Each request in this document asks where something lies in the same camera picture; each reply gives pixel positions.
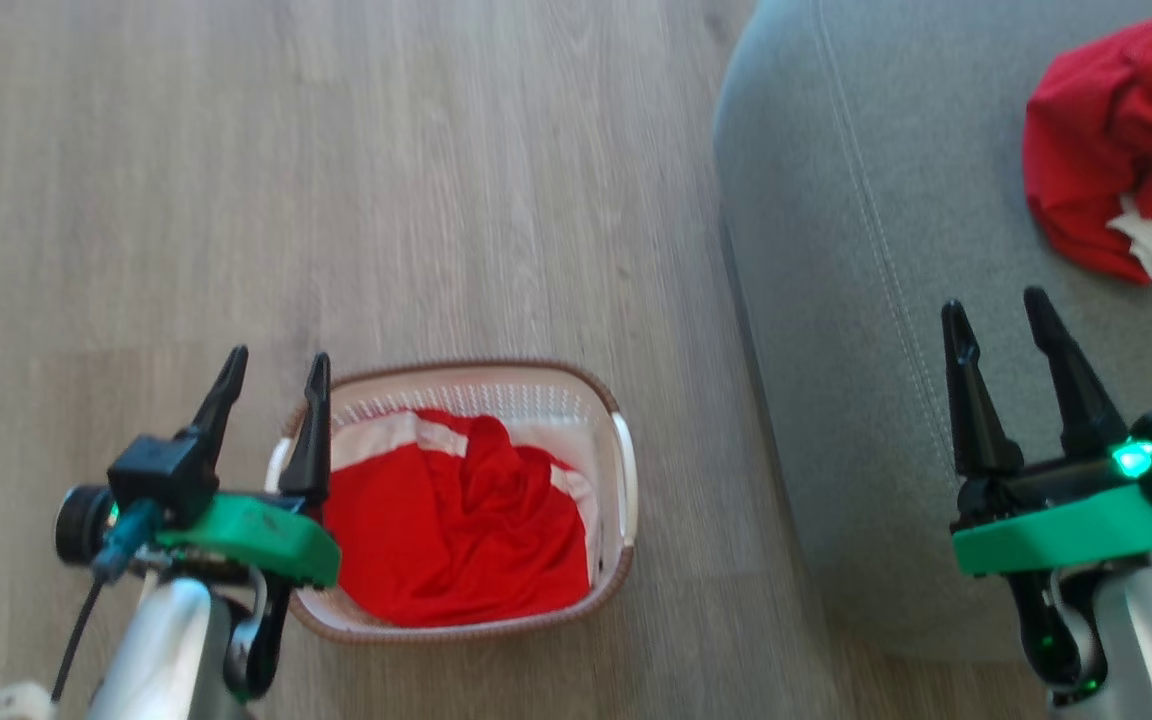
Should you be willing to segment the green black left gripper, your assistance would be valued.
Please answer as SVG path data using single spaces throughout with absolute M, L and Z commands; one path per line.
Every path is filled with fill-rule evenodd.
M 195 438 L 206 446 L 223 446 L 228 420 L 247 378 L 247 344 L 232 348 L 227 361 L 194 420 L 175 439 Z M 206 583 L 238 585 L 255 570 L 289 588 L 338 585 L 342 551 L 305 506 L 321 506 L 329 495 L 332 464 L 332 361 L 328 353 L 314 355 L 303 397 L 306 407 L 300 433 L 282 473 L 280 495 L 218 491 L 197 507 L 191 524 L 179 520 L 177 509 L 161 500 L 154 535 L 147 547 L 161 553 L 169 570 Z

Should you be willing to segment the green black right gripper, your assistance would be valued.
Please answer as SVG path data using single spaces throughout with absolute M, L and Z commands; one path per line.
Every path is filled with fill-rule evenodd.
M 1046 356 L 1069 457 L 1106 455 L 1126 444 L 1128 429 L 1101 379 L 1041 287 L 1024 291 L 1026 318 Z M 1006 435 L 980 373 L 980 346 L 965 306 L 941 309 L 945 377 L 957 473 L 1010 477 L 1024 467 L 1018 444 Z M 1015 518 L 956 530 L 952 547 L 961 573 L 972 577 L 1074 568 L 1152 552 L 1152 503 L 1142 480 L 1152 480 L 1152 448 L 1116 448 L 1102 461 L 1108 479 L 1126 486 Z

